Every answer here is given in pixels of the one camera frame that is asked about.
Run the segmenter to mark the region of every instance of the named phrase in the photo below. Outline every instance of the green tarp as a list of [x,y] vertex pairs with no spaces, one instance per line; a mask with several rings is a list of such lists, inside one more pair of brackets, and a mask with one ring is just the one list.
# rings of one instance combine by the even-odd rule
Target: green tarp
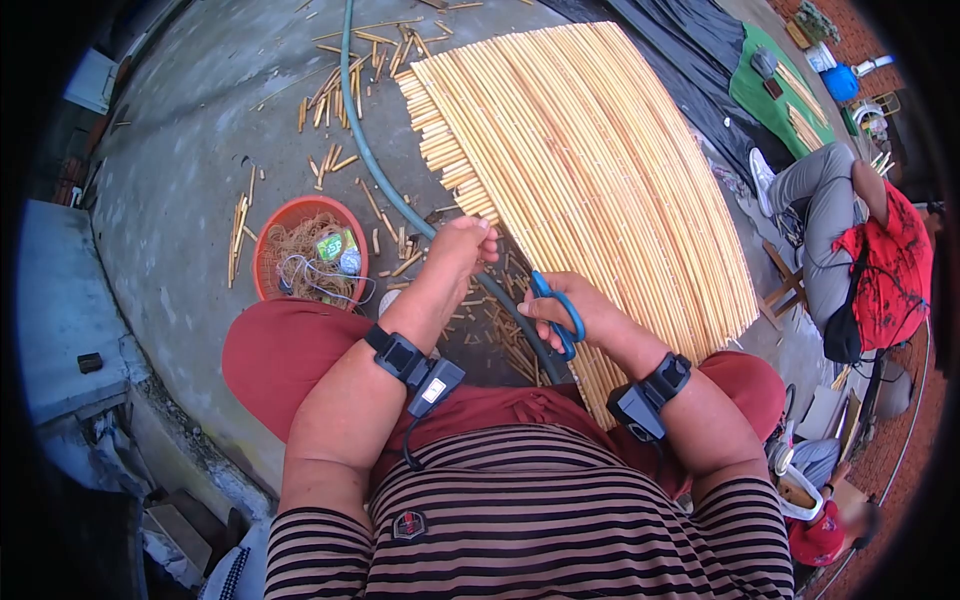
[[743,40],[743,54],[740,55],[740,63],[730,79],[731,98],[759,121],[763,127],[783,140],[790,154],[796,158],[803,158],[810,152],[797,137],[797,133],[793,131],[793,126],[790,125],[790,118],[786,109],[787,103],[800,111],[824,144],[834,141],[833,129],[830,124],[827,123],[825,127],[820,125],[820,121],[813,116],[810,108],[780,75],[774,75],[774,77],[780,87],[783,88],[783,95],[776,101],[770,96],[763,87],[763,80],[750,66],[750,57],[754,55],[757,46],[766,46],[772,50],[777,56],[777,60],[790,69],[801,82],[805,82],[804,76],[800,74],[800,71],[783,53],[777,43],[762,29],[750,23],[744,23],[743,31],[746,34],[746,39]]

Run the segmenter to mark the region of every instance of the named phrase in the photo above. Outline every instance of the orange basket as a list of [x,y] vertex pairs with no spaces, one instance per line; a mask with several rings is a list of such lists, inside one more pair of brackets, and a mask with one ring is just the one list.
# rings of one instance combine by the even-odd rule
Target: orange basket
[[[344,227],[350,227],[353,233],[353,239],[357,243],[357,250],[360,251],[360,277],[367,276],[367,269],[370,261],[367,257],[367,238],[363,234],[363,229],[357,222],[346,206],[338,203],[327,196],[300,196],[284,204],[270,215],[267,222],[260,230],[256,238],[256,245],[253,247],[253,262],[251,270],[253,272],[253,284],[256,286],[256,294],[261,300],[270,300],[274,298],[284,298],[284,294],[278,284],[279,275],[276,273],[276,261],[270,259],[265,253],[267,241],[267,231],[274,225],[281,225],[287,229],[298,226],[303,219],[312,219],[322,212],[332,214],[337,221]],[[356,287],[353,288],[353,296],[350,299],[350,310],[356,307],[363,296],[363,290],[367,281],[357,279]]]

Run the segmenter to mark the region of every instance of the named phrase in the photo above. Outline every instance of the red shirt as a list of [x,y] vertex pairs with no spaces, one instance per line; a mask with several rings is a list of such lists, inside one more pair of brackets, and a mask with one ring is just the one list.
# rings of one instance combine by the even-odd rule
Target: red shirt
[[883,185],[887,189],[887,227],[871,217],[833,242],[834,252],[843,248],[856,260],[867,241],[870,266],[864,269],[853,300],[863,351],[909,339],[924,321],[930,302],[933,250],[924,220],[889,181],[884,180]]
[[837,505],[833,500],[824,502],[824,515],[810,527],[805,521],[789,520],[787,538],[794,560],[809,566],[823,566],[836,560],[847,532],[837,518]]

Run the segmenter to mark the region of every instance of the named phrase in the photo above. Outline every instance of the brick wall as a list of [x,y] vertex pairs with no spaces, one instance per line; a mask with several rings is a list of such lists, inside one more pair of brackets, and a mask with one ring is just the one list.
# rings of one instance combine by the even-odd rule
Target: brick wall
[[[793,19],[800,6],[800,0],[767,0],[770,6],[783,17],[784,20]],[[837,26],[840,32],[840,43],[835,44],[827,40],[827,47],[837,62],[844,62],[849,66],[857,65],[864,60],[882,57],[887,52],[876,39],[870,26],[860,18],[848,0],[814,0],[813,2]],[[873,73],[868,73],[859,80],[860,93],[855,100],[865,97],[894,91],[903,87],[903,80],[895,65],[881,66]]]
[[[910,408],[894,419],[879,422],[874,439],[852,459],[852,472],[848,481],[867,495],[875,493],[877,498],[883,496],[883,491],[890,481],[900,452],[903,450],[910,430],[910,422],[914,411],[917,410],[917,394],[920,392],[920,382],[924,372],[926,339],[926,327],[921,325],[920,331],[911,338],[910,345],[890,353],[891,358],[903,365],[913,377],[916,387]],[[947,395],[946,381],[933,370],[935,360],[935,351],[931,347],[926,385],[920,402],[917,424],[913,435],[910,436],[903,462],[897,471],[897,478],[883,502],[883,527],[866,549],[853,556],[837,580],[827,589],[827,593],[824,594],[825,600],[852,597],[859,583],[869,576],[874,566],[879,563],[887,545],[903,524],[913,494],[924,475],[924,466],[930,457]],[[842,563],[843,560],[839,560],[828,567],[827,572],[810,586],[804,597],[816,597]]]

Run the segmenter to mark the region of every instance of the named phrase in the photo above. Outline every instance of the shirt logo patch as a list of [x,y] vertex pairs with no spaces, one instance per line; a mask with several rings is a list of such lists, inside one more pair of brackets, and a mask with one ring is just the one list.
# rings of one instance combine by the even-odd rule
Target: shirt logo patch
[[426,533],[426,517],[417,511],[404,511],[394,518],[394,540],[412,540]]

